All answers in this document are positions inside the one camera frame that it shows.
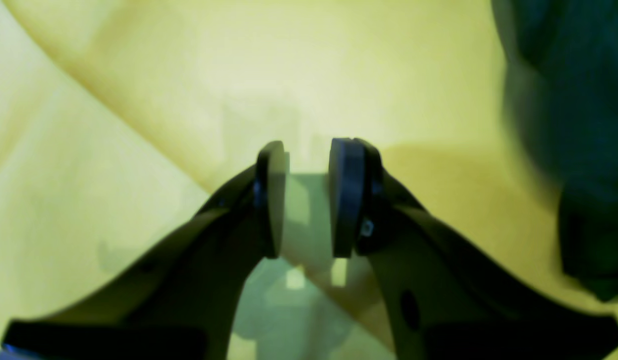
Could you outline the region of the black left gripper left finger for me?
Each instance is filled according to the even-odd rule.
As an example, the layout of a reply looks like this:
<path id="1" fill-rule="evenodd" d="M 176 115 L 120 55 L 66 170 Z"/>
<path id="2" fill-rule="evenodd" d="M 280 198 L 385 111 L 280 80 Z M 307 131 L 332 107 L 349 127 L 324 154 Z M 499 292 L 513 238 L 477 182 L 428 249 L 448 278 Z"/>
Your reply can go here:
<path id="1" fill-rule="evenodd" d="M 186 223 L 110 282 L 14 319 L 0 360 L 224 360 L 244 284 L 281 250 L 288 166 L 271 141 Z"/>

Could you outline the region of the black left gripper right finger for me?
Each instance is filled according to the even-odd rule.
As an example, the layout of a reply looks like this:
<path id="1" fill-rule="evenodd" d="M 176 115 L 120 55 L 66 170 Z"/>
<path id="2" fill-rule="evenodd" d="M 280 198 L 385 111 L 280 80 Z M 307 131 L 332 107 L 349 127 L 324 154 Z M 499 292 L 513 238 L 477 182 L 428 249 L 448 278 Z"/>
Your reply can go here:
<path id="1" fill-rule="evenodd" d="M 375 146 L 336 137 L 329 156 L 332 252 L 365 257 L 399 360 L 603 360 L 618 321 L 548 299 L 431 215 Z"/>

